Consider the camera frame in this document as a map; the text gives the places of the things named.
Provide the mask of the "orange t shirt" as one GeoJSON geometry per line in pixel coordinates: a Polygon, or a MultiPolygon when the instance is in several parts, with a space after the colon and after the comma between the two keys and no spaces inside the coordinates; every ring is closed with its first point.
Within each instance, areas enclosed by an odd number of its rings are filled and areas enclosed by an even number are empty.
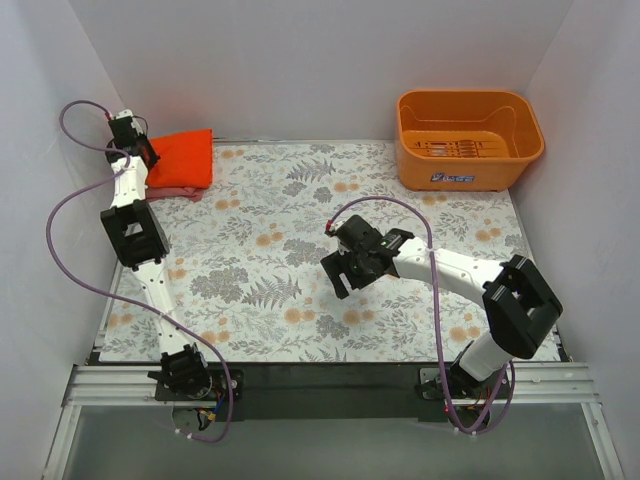
{"type": "Polygon", "coordinates": [[[213,131],[192,130],[151,139],[159,156],[146,184],[152,188],[208,188],[213,181],[213,131]]]}

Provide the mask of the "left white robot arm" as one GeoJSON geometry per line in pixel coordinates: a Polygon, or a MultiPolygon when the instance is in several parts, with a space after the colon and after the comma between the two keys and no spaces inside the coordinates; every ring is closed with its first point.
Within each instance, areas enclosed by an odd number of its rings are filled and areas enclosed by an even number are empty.
{"type": "Polygon", "coordinates": [[[113,138],[106,158],[117,178],[111,205],[100,218],[119,262],[133,272],[155,314],[161,367],[149,377],[175,394],[203,399],[213,377],[193,338],[177,325],[165,262],[169,242],[146,199],[146,179],[159,156],[131,110],[107,118],[113,138]]]}

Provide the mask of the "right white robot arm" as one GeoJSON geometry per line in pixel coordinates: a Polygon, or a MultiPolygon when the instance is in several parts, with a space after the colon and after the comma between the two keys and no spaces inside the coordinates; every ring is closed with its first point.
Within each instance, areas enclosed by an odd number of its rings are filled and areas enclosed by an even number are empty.
{"type": "Polygon", "coordinates": [[[326,234],[338,248],[321,265],[340,299],[390,275],[441,287],[484,309],[488,331],[458,355],[448,373],[450,386],[464,397],[479,395],[510,360],[532,358],[563,312],[536,265],[521,255],[499,262],[433,250],[405,230],[381,233],[359,215],[326,234]]]}

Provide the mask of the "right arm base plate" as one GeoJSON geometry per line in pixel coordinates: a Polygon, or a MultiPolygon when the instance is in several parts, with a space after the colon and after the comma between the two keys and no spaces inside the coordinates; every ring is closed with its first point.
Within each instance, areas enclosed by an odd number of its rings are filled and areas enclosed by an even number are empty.
{"type": "MultiPolygon", "coordinates": [[[[453,400],[486,400],[497,391],[497,399],[506,399],[510,383],[506,376],[495,372],[479,384],[466,384],[462,380],[452,378],[447,372],[447,385],[453,400]]],[[[426,367],[419,370],[418,395],[425,400],[444,400],[444,385],[437,367],[426,367]]]]}

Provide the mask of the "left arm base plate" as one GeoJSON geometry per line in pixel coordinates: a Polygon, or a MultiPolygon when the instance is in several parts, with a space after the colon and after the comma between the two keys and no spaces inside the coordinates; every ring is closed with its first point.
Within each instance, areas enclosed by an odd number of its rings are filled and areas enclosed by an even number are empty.
{"type": "Polygon", "coordinates": [[[208,393],[205,393],[205,388],[194,395],[189,395],[184,392],[173,392],[164,384],[158,382],[154,399],[157,401],[214,401],[222,396],[227,397],[229,391],[232,391],[235,401],[242,399],[245,380],[245,372],[243,370],[230,370],[231,387],[228,387],[226,376],[222,369],[211,370],[210,376],[212,382],[208,393]]]}

